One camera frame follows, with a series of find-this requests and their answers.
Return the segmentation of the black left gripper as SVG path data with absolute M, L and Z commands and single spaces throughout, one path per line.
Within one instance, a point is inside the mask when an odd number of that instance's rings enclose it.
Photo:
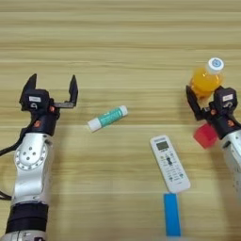
M 37 83 L 37 75 L 32 74 L 24 85 L 24 91 L 35 89 Z M 78 99 L 78 86 L 75 75 L 69 85 L 70 99 L 63 103 L 54 103 L 54 107 L 50 107 L 47 111 L 31 111 L 31 121 L 28 126 L 22 129 L 22 134 L 40 133 L 52 136 L 56 129 L 56 122 L 60 116 L 59 108 L 74 108 Z

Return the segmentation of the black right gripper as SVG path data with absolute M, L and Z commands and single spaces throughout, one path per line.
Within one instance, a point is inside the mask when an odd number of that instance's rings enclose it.
M 241 123 L 239 123 L 233 115 L 220 115 L 217 111 L 212 114 L 212 110 L 209 108 L 201 109 L 195 92 L 190 86 L 185 87 L 185 93 L 187 102 L 194 113 L 195 119 L 197 121 L 205 119 L 208 124 L 214 128 L 219 139 L 223 139 L 226 135 L 241 130 Z

